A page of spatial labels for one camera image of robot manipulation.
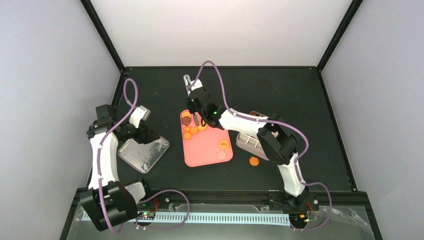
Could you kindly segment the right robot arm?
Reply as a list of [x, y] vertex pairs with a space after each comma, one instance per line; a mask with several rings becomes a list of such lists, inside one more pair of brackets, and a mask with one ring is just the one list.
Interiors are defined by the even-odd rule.
[[278, 115], [258, 117], [226, 109], [217, 105], [204, 87], [189, 90], [186, 104], [190, 113], [198, 113], [212, 128], [256, 137], [267, 159], [278, 165], [286, 192], [285, 204], [296, 210], [305, 203], [306, 183], [297, 164], [298, 141], [293, 134], [284, 132], [283, 127], [290, 126], [281, 122]]

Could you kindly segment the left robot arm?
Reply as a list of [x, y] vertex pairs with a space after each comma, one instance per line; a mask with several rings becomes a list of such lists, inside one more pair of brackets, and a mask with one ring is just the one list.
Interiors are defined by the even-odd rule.
[[145, 123], [150, 110], [140, 105], [117, 118], [112, 105], [96, 107], [97, 119], [89, 126], [87, 137], [92, 148], [92, 175], [80, 204], [98, 231], [114, 231], [115, 226], [136, 218], [137, 204], [146, 196], [146, 182], [123, 185], [119, 181], [117, 152], [119, 142], [134, 140], [147, 145], [160, 136]]

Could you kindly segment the metal serving tongs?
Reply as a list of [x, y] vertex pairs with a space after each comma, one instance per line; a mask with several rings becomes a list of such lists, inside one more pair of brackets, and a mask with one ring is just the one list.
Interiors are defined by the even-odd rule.
[[200, 120], [199, 120], [198, 115], [197, 115], [198, 111], [197, 111], [197, 108], [195, 106], [195, 99], [192, 98], [192, 87], [193, 87], [192, 83], [194, 81], [191, 80], [191, 78], [188, 74], [185, 74], [183, 76], [183, 82], [184, 82], [186, 92], [187, 92], [187, 101], [186, 101], [187, 109], [192, 115], [193, 122], [194, 122], [195, 126], [199, 127], [201, 124], [200, 124]]

